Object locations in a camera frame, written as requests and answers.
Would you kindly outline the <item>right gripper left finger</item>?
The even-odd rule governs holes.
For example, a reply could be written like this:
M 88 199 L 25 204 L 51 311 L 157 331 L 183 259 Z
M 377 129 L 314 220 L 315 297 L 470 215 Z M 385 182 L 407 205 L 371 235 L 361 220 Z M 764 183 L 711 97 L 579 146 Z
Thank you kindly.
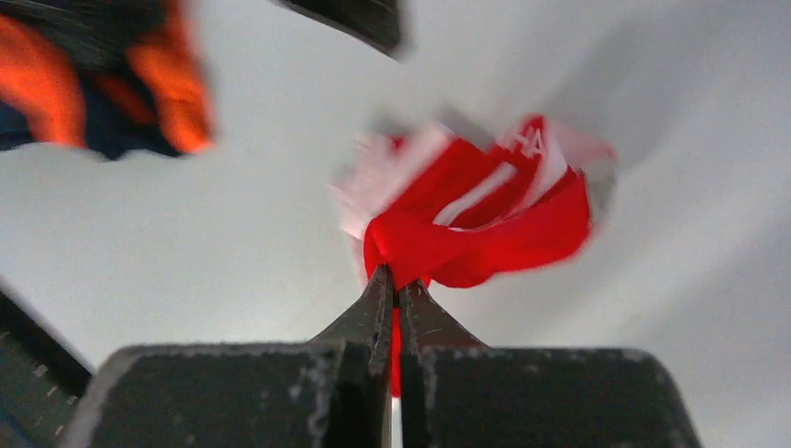
M 387 447 L 386 267 L 302 343 L 135 345 L 97 371 L 63 447 Z

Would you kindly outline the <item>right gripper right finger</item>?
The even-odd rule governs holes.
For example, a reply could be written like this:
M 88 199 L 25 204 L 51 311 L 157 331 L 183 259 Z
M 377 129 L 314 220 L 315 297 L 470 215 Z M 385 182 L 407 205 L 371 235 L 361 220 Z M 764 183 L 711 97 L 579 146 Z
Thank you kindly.
M 494 348 L 398 293 L 407 447 L 697 447 L 673 377 L 632 348 Z

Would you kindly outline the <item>red white underwear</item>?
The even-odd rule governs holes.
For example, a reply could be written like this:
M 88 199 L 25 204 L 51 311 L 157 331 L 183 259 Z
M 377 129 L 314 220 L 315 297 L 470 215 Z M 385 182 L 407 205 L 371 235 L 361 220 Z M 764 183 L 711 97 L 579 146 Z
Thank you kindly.
M 396 288 L 470 288 L 576 255 L 604 222 L 617 164 L 611 144 L 538 114 L 485 149 L 432 122 L 361 136 L 332 191 L 362 281 L 384 266 Z

